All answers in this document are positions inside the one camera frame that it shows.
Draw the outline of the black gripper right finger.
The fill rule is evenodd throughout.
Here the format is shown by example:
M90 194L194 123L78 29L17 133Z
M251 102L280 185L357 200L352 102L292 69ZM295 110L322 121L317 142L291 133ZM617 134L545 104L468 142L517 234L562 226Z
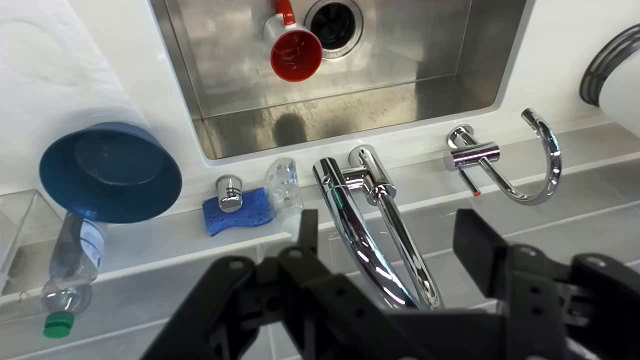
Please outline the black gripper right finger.
M506 319L545 324L577 341L601 360L640 360L640 274L605 254L575 254L568 265L540 249L509 245L478 213L460 209L455 254Z

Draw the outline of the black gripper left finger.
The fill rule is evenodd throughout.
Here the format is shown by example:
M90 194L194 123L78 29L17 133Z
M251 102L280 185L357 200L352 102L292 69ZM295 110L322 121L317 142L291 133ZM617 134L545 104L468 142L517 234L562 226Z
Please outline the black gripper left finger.
M305 360L369 360L359 291L319 258L319 213L305 210L298 240L261 265L217 261L143 360L240 360L269 324L282 324Z

